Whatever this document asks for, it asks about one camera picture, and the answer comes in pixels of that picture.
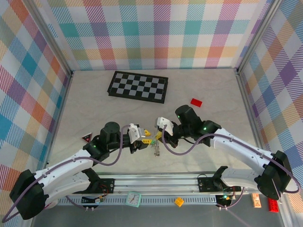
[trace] clock face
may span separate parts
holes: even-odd
[[[141,194],[137,192],[129,192],[127,199],[126,199],[126,204],[129,206],[133,207],[138,207],[140,205],[141,201]]]

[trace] red lego brick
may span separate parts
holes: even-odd
[[[195,99],[195,98],[193,98],[190,103],[192,105],[196,105],[198,107],[201,107],[201,105],[202,105],[202,102],[200,100]]]
[[[279,212],[279,207],[276,200],[268,198],[268,208],[270,212]]]

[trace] warning triangle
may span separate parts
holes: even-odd
[[[93,133],[89,133],[83,137],[81,137],[81,139],[83,139],[85,142],[89,143],[90,140],[91,140],[91,136],[92,136]]]

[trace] black and white checkerboard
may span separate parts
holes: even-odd
[[[107,90],[109,96],[164,103],[167,77],[115,71]]]

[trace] colorful plaid backdrop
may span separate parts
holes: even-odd
[[[35,0],[75,70],[234,67],[271,0]]]
[[[19,174],[42,168],[67,81],[22,1],[0,0],[0,219]]]
[[[268,150],[284,151],[303,186],[303,0],[285,0],[243,79]],[[303,193],[290,196],[303,212]]]

